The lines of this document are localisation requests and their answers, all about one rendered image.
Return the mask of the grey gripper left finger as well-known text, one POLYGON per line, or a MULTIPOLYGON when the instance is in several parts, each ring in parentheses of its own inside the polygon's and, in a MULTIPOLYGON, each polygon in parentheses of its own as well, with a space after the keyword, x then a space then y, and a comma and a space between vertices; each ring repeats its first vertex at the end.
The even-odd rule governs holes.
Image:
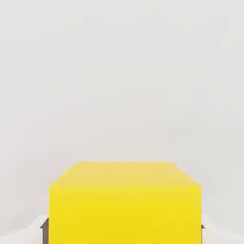
POLYGON ((47 219, 39 215, 28 227, 0 235, 0 244, 42 244, 41 226, 47 219))

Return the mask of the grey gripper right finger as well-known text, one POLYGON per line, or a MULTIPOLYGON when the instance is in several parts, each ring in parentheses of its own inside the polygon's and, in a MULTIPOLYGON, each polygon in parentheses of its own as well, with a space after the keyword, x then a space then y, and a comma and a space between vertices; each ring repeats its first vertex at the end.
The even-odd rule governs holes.
POLYGON ((244 236, 217 227, 202 215, 202 244, 244 244, 244 236))

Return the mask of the small yellow cube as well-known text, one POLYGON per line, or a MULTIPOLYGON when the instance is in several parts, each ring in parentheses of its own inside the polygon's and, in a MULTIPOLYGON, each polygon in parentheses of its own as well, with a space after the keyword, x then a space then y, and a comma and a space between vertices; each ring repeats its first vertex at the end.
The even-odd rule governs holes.
POLYGON ((76 163, 49 196, 49 244, 201 244, 201 186, 174 163, 76 163))

